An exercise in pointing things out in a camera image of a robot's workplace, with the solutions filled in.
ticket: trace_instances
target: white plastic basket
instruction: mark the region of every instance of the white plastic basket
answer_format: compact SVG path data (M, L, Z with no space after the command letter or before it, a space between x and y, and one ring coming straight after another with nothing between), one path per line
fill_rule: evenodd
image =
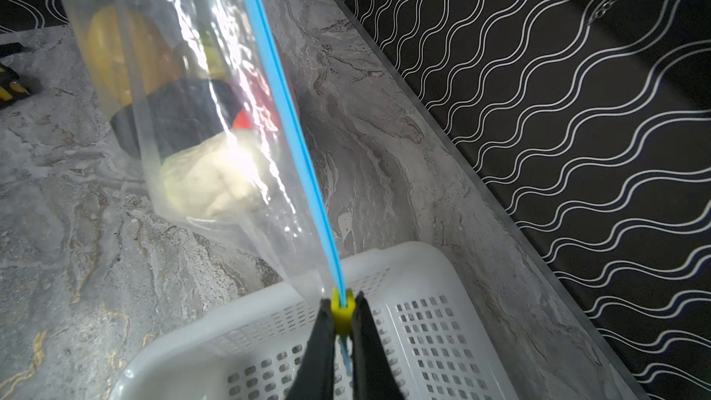
M419 242L343 261L362 290L398 386L410 399L518 400L449 261ZM317 306L285 283L259 290L151 343L111 400L280 400L304 354ZM334 399L351 399L336 351Z

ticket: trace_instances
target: clear plastic bag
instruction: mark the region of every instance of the clear plastic bag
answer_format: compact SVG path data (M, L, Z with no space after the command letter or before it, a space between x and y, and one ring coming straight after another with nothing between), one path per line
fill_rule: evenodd
M338 256L334 268L261 2L62 1L119 144L142 161L156 212L258 253L305 298L328 296Z

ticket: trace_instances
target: black wall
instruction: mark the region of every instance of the black wall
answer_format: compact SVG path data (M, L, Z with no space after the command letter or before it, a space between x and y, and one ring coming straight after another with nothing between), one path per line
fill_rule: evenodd
M654 399L711 399L711 0L344 0Z

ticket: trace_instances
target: gray marble surface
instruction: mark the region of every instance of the gray marble surface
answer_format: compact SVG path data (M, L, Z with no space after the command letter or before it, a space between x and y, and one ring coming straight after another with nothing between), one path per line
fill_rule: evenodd
M522 400L633 399L333 0L265 0L344 256L420 240L465 282ZM66 27L0 36L0 399L104 399L162 334L278 277L157 217Z

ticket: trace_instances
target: blue zipper seal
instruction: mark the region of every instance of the blue zipper seal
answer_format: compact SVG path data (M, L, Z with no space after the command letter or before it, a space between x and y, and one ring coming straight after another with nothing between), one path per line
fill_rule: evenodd
M301 125L298 123L294 102L291 101L291 92L289 91L287 78L284 76L284 70L281 67L281 59L274 43L274 36L271 34L267 14L264 12L262 0L244 0L244 7L247 10L247 16L250 18L254 39L257 40L264 73L267 75L267 80L271 86L271 94L279 111L291 156L294 158L294 164L297 167L298 178L307 197L308 208L311 209L311 216L314 218L316 231L321 239L321 246L324 248L331 274L333 274L333 279L336 281L338 294L341 298L340 304L345 307L347 303L346 284L343 281L341 259L338 257L336 242L333 241L324 200L321 199L321 189L318 186L311 157L308 155Z

